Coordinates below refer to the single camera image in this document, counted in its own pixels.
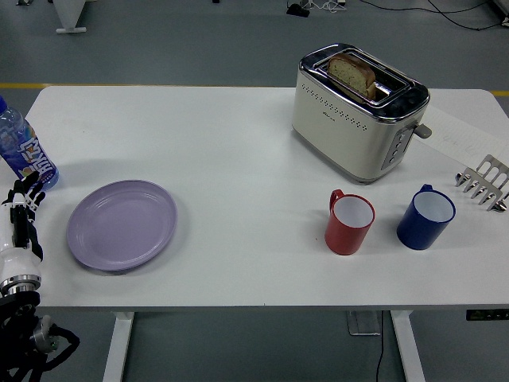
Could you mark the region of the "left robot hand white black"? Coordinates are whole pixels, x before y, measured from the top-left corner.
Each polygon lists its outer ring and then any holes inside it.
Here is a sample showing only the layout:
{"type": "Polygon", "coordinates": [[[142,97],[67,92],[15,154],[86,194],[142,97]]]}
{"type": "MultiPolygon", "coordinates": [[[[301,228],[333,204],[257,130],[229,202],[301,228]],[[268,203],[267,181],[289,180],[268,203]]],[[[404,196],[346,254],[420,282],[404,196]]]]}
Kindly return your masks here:
{"type": "Polygon", "coordinates": [[[39,173],[16,180],[1,203],[1,293],[37,290],[43,249],[35,228],[36,211],[45,198],[39,173]]]}

